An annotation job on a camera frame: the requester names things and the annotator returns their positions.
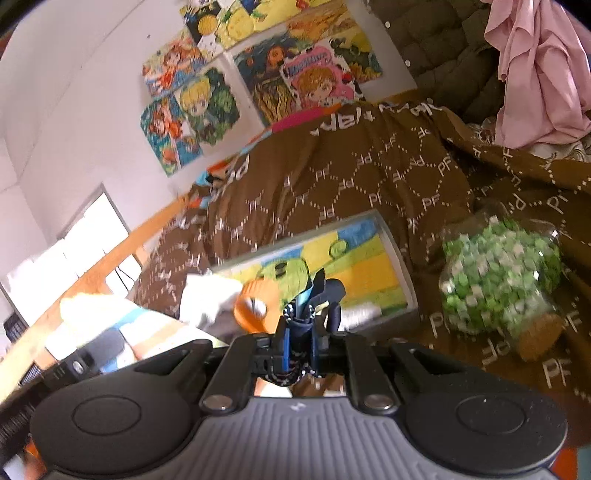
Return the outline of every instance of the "white wall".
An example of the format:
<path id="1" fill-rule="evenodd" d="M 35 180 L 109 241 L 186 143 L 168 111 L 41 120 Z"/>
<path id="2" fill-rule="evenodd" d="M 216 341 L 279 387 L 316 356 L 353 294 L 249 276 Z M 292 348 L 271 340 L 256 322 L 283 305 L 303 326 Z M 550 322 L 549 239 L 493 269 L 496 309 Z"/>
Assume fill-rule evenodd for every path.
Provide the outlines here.
<path id="1" fill-rule="evenodd" d="M 361 0 L 351 1 L 363 10 Z M 168 179 L 139 127 L 150 102 L 142 63 L 183 27 L 182 4 L 46 0 L 13 35 L 0 61 L 0 128 L 49 242 L 101 183 L 133 229 L 233 153 L 202 157 Z M 381 98 L 412 88 L 400 55 L 372 19 L 362 26 L 386 71 L 385 89 L 372 90 Z"/>
<path id="2" fill-rule="evenodd" d="M 14 185 L 0 193 L 0 276 L 47 247 L 21 188 Z M 0 324 L 11 314 L 12 307 L 0 293 Z"/>

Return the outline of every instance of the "orange object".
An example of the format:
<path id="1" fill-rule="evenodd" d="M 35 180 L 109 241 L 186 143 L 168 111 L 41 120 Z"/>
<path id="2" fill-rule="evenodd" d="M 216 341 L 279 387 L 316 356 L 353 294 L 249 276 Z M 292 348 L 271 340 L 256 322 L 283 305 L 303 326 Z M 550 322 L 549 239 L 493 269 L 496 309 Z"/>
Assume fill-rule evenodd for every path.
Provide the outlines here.
<path id="1" fill-rule="evenodd" d="M 259 317 L 252 311 L 251 300 L 260 300 L 267 311 Z M 270 278 L 257 278 L 242 287 L 234 305 L 234 318 L 248 333 L 274 333 L 281 316 L 279 285 Z"/>
<path id="2" fill-rule="evenodd" d="M 552 472 L 560 480 L 577 480 L 577 450 L 562 449 L 552 465 Z"/>
<path id="3" fill-rule="evenodd" d="M 25 458 L 25 480 L 39 480 L 47 473 L 47 467 L 32 440 L 25 447 L 25 452 L 28 454 Z"/>

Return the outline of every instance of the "black basket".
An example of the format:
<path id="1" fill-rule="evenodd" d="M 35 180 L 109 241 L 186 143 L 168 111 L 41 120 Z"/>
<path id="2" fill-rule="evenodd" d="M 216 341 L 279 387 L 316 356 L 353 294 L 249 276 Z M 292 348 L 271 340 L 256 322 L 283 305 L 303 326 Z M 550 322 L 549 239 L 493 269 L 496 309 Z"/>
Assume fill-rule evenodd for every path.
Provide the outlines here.
<path id="1" fill-rule="evenodd" d="M 28 328 L 29 326 L 16 313 L 10 315 L 10 318 L 4 322 L 6 336 L 12 343 L 16 343 Z"/>
<path id="2" fill-rule="evenodd" d="M 27 384 L 37 378 L 39 375 L 41 375 L 41 373 L 43 373 L 43 371 L 37 366 L 37 364 L 32 364 L 31 368 L 27 370 L 27 373 L 18 384 L 22 387 L 24 384 Z"/>

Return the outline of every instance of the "green origami stars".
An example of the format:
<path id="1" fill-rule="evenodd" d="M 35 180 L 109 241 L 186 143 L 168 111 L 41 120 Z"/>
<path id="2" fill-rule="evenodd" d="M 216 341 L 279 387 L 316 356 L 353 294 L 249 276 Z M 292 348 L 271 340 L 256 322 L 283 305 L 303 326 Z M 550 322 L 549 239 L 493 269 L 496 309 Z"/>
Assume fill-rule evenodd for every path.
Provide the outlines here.
<path id="1" fill-rule="evenodd" d="M 503 328 L 518 335 L 525 319 L 548 310 L 540 290 L 550 293 L 560 281 L 553 240 L 493 216 L 478 235 L 444 243 L 439 287 L 450 324 L 466 333 Z"/>

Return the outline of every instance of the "metal bolt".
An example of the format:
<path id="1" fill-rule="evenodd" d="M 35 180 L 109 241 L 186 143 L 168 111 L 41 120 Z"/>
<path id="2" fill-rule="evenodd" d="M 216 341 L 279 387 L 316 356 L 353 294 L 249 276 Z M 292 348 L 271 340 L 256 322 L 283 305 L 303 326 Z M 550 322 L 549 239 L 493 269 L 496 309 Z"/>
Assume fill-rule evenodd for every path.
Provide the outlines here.
<path id="1" fill-rule="evenodd" d="M 224 411 L 232 406 L 232 399 L 225 395 L 210 395 L 203 400 L 203 405 L 209 410 Z"/>
<path id="2" fill-rule="evenodd" d="M 82 375 L 84 373 L 84 367 L 80 364 L 78 360 L 74 360 L 74 362 L 72 363 L 72 368 L 74 369 L 74 372 L 76 372 L 78 375 Z"/>
<path id="3" fill-rule="evenodd" d="M 372 410 L 388 410 L 394 405 L 392 399 L 387 395 L 368 395 L 365 397 L 365 406 Z"/>

